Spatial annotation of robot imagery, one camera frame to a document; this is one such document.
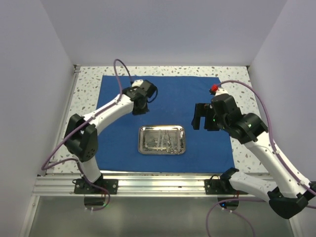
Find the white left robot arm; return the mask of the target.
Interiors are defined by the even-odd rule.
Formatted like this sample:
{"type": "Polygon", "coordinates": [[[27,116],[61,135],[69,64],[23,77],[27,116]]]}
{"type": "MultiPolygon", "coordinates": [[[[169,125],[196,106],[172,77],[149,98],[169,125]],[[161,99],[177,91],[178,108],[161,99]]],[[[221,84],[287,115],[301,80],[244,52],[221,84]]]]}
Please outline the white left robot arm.
{"type": "Polygon", "coordinates": [[[70,117],[64,137],[67,150],[79,160],[79,169],[86,179],[85,188],[92,194],[102,190],[101,171],[97,165],[98,136],[113,122],[126,114],[142,115],[149,111],[151,97],[158,95],[158,88],[148,80],[136,80],[131,87],[99,109],[84,116],[70,117]]]}

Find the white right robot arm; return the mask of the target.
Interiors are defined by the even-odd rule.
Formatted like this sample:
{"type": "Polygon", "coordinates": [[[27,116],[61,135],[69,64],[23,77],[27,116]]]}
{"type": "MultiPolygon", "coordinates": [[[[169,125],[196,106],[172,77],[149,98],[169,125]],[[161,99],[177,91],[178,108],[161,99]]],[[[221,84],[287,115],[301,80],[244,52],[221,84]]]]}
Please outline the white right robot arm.
{"type": "Polygon", "coordinates": [[[284,219],[301,212],[316,196],[315,182],[302,175],[288,158],[278,158],[282,152],[270,141],[268,127],[256,114],[242,114],[233,96],[224,93],[215,95],[210,103],[197,103],[191,122],[194,130],[199,129],[201,118],[205,118],[205,130],[227,132],[250,150],[273,177],[265,181],[230,168],[219,179],[207,180],[206,185],[225,194],[240,191],[256,196],[284,219]]]}

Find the steel tweezers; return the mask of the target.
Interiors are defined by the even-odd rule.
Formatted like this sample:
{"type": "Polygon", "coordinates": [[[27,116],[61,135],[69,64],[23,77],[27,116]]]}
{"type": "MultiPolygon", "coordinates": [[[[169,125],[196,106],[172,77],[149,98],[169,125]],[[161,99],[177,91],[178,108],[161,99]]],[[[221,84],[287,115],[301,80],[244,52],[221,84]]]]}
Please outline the steel tweezers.
{"type": "Polygon", "coordinates": [[[161,130],[158,130],[158,134],[157,134],[157,150],[160,149],[160,134],[161,134],[161,130]]]}

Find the steel instrument tray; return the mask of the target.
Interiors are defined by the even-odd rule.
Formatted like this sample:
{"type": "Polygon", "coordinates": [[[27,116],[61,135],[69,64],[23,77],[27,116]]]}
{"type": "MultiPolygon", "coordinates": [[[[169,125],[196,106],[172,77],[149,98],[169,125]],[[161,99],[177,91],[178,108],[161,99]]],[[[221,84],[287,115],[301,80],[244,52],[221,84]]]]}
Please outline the steel instrument tray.
{"type": "Polygon", "coordinates": [[[166,147],[163,151],[157,150],[157,134],[158,130],[171,132],[179,131],[184,137],[185,151],[186,151],[186,137],[185,130],[180,125],[145,125],[140,127],[138,135],[138,151],[143,155],[176,155],[166,151],[166,147]]]}

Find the blue cloth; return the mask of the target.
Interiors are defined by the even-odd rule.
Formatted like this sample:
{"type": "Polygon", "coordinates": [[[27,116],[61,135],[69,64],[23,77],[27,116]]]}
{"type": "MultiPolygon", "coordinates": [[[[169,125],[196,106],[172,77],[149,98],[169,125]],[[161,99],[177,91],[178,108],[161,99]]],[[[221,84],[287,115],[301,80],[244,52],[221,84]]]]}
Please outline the blue cloth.
{"type": "Polygon", "coordinates": [[[127,114],[105,128],[98,137],[96,160],[101,170],[131,172],[222,173],[234,166],[232,145],[224,131],[194,130],[196,103],[211,100],[213,77],[151,77],[158,96],[149,112],[127,114]],[[144,125],[180,125],[185,130],[182,155],[143,155],[138,152],[138,132],[144,125]]]}

